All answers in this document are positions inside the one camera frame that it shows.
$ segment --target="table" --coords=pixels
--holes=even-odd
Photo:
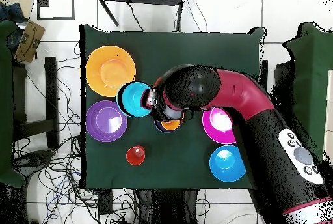
[[[158,77],[179,64],[215,65],[258,77],[259,46],[265,30],[256,28],[249,34],[106,33],[84,25],[80,33],[81,39],[85,39],[86,58],[98,47],[119,46],[135,62],[136,81],[154,84]],[[100,100],[115,101],[115,98],[96,94],[87,82],[85,88],[86,111]],[[128,118],[127,130],[117,141],[101,143],[88,133],[85,139],[83,178],[85,187],[89,189],[252,189],[247,174],[233,183],[221,182],[211,174],[209,157],[220,144],[205,134],[201,111],[174,133],[158,131],[151,117]],[[127,150],[135,145],[146,149],[146,159],[138,167],[126,161]]]

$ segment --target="orange plate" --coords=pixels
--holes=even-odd
[[[125,83],[135,80],[135,64],[127,51],[117,46],[95,49],[86,64],[87,83],[102,96],[116,96]]]

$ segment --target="control buttons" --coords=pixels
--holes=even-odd
[[[305,166],[305,167],[304,167],[304,171],[305,171],[308,175],[311,175],[311,174],[312,174],[312,170],[311,170],[311,168],[308,167],[308,166]]]
[[[302,164],[305,165],[311,165],[313,162],[311,153],[309,153],[304,147],[296,148],[294,150],[294,157],[298,162],[301,162]]]
[[[314,173],[318,173],[318,169],[315,165],[312,167],[312,170],[314,171]]]
[[[288,141],[288,145],[291,146],[291,147],[294,147],[295,146],[295,142],[293,140],[289,140]]]

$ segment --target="white tiled floor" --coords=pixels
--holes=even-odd
[[[297,28],[304,21],[315,21],[324,29],[333,26],[333,7],[332,0],[197,0],[197,3],[206,17],[208,32],[223,33],[247,33],[253,27],[267,28],[267,37],[264,44],[264,58],[269,61],[269,91],[274,84],[274,68],[278,63],[288,61],[289,54],[282,47],[281,43],[292,39],[297,33]],[[181,30],[183,32],[198,31],[198,28],[191,16],[189,5],[200,29],[206,30],[204,19],[199,12],[195,0],[186,1],[183,9]],[[77,57],[74,47],[79,40],[79,24],[91,24],[99,29],[106,31],[140,31],[139,26],[134,20],[130,8],[125,3],[108,3],[109,8],[115,18],[120,23],[116,27],[98,0],[75,0],[75,20],[43,20],[37,21],[36,0],[31,14],[31,19],[46,29],[42,42],[38,47],[38,59],[27,65],[28,75],[36,86],[45,93],[44,77],[44,58],[46,56],[56,56],[58,61],[67,58]],[[50,7],[41,8],[41,17],[70,15],[70,0],[50,0]],[[134,4],[133,9],[142,27],[147,31],[172,31],[177,7],[154,6]],[[71,59],[59,62],[58,67],[73,66],[79,67],[79,59]],[[78,69],[63,68],[58,71],[58,77],[69,86],[72,97],[70,107],[80,115],[80,77]],[[68,96],[68,89],[59,83],[59,86]],[[68,118],[66,113],[66,98],[59,91],[59,121]],[[27,79],[27,118],[28,121],[40,120],[45,118],[45,99],[36,90],[34,85]],[[72,135],[79,134],[79,126],[70,125]],[[69,137],[69,131],[65,128],[60,133],[60,140]],[[20,141],[20,146],[27,140]],[[45,134],[31,137],[31,144],[26,151],[46,149]],[[59,150],[59,156],[68,153],[69,144],[65,144]],[[52,177],[57,177],[53,171],[49,172]],[[40,173],[41,181],[52,187],[52,183],[47,179],[47,173]],[[27,208],[30,219],[38,219],[43,222],[47,216],[45,199],[49,189],[41,184],[36,173],[29,183]],[[122,190],[115,190],[114,197],[123,194]],[[204,196],[201,190],[198,198]],[[120,208],[121,202],[129,197],[117,199],[114,208]],[[206,199],[210,202],[210,210],[205,216],[198,216],[199,224],[262,224],[260,217],[257,220],[256,211],[252,204],[250,195],[246,190],[207,190]],[[54,204],[52,195],[49,194],[47,201],[51,201],[50,208]],[[72,204],[66,204],[66,199],[62,200],[63,205],[59,206],[59,213],[62,216],[57,219],[49,220],[47,224],[63,224],[64,219],[73,209]],[[200,215],[209,208],[205,202],[197,204],[197,214]],[[131,221],[133,213],[127,213],[126,219]],[[106,216],[101,216],[101,221],[105,221]],[[85,207],[76,208],[72,213],[72,220],[67,219],[66,224],[97,224],[89,215]]]

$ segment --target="blue plate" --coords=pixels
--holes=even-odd
[[[123,109],[122,111],[129,117],[144,117],[148,115],[151,110],[145,109],[141,106],[141,98],[144,91],[150,87],[145,83],[137,81],[124,86],[126,86],[126,88],[122,92],[121,98],[119,98],[119,95],[117,94],[118,106],[120,107],[118,101],[121,99],[122,106],[125,109],[125,111],[123,111]]]
[[[235,182],[246,172],[239,149],[233,145],[217,148],[209,160],[211,173],[223,182]]]

